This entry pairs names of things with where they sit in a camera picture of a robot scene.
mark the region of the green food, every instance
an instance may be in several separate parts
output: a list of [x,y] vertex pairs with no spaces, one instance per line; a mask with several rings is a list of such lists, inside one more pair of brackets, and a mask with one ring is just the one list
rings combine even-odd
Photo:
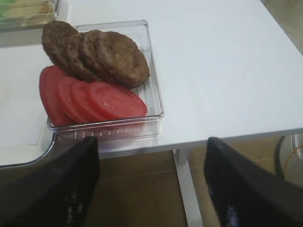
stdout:
[[9,5],[7,4],[15,3],[16,1],[17,0],[0,0],[0,18],[4,17],[4,13],[9,10]]

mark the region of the floor tile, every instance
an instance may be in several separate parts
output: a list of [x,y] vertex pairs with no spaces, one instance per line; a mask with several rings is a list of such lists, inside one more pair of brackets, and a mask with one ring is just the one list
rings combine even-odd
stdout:
[[292,42],[303,53],[303,1],[262,0]]
[[281,137],[269,137],[261,140],[235,142],[231,145],[250,160],[262,160],[275,157]]
[[172,151],[100,160],[100,178],[108,179],[175,170]]
[[86,227],[186,227],[175,171],[99,181]]
[[219,219],[209,197],[207,184],[204,178],[203,168],[192,168],[191,174],[200,207],[204,227],[219,227]]

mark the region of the orange wire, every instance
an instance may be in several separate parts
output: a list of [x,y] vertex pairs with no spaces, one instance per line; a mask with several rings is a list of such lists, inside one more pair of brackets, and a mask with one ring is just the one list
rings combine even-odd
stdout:
[[288,165],[288,162],[289,162],[289,159],[291,158],[292,155],[295,154],[295,152],[300,149],[301,147],[303,147],[303,144],[301,144],[300,146],[296,147],[295,149],[293,149],[293,151],[289,154],[289,156],[287,157],[286,161],[285,161],[285,164],[284,164],[284,169],[283,169],[283,172],[284,172],[284,177],[286,178],[286,175],[287,175],[287,165]]

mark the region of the white countertop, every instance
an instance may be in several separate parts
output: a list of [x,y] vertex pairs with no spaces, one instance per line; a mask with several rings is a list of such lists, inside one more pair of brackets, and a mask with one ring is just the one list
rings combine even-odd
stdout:
[[70,4],[72,25],[149,23],[165,108],[160,133],[101,142],[101,156],[192,147],[210,136],[302,131],[303,57],[259,0]]

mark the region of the food container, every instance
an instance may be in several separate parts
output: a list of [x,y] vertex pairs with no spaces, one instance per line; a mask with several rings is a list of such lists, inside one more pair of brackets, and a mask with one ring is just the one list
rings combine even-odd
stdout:
[[39,28],[55,20],[60,0],[4,0],[0,4],[0,31]]
[[114,31],[133,39],[144,54],[150,69],[150,78],[139,87],[132,89],[146,104],[147,115],[131,119],[77,124],[71,126],[53,126],[48,119],[48,127],[66,142],[77,142],[86,136],[96,136],[99,141],[130,137],[152,137],[157,135],[160,120],[164,116],[152,45],[146,21],[81,25],[75,27],[79,32],[90,30]]

